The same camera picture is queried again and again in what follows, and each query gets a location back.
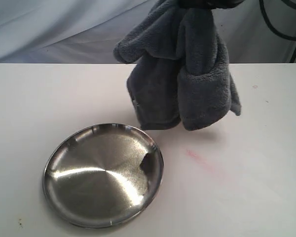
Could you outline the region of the grey fluffy towel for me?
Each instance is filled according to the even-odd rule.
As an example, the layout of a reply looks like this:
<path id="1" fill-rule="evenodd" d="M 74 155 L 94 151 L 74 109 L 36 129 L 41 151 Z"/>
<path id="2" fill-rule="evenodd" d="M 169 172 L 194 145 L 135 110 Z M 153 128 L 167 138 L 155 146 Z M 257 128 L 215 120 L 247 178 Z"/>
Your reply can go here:
<path id="1" fill-rule="evenodd" d="M 115 59 L 135 64 L 127 79 L 142 130 L 166 130 L 182 123 L 203 129 L 241 103 L 229 70 L 228 50 L 212 11 L 238 0 L 160 0 L 113 50 Z"/>

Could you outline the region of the round stainless steel plate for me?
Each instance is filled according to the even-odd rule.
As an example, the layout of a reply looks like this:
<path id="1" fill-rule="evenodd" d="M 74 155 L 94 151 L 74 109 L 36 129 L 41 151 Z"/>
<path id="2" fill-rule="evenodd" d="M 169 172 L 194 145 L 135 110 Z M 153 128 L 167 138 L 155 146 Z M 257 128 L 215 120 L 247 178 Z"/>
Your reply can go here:
<path id="1" fill-rule="evenodd" d="M 42 191 L 51 209 L 72 225 L 102 229 L 124 224 L 155 199 L 164 160 L 142 130 L 119 123 L 87 127 L 49 158 Z"/>

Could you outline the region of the white backdrop cloth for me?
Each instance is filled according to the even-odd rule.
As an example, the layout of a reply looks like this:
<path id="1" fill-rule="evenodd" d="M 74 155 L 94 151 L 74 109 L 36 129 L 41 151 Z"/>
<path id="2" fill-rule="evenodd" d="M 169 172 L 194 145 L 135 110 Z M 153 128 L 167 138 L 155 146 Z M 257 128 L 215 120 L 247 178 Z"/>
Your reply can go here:
<path id="1" fill-rule="evenodd" d="M 0 0 L 0 63 L 114 63 L 115 44 L 152 0 Z M 273 34 L 259 2 L 213 12 L 231 63 L 284 63 L 295 43 Z"/>

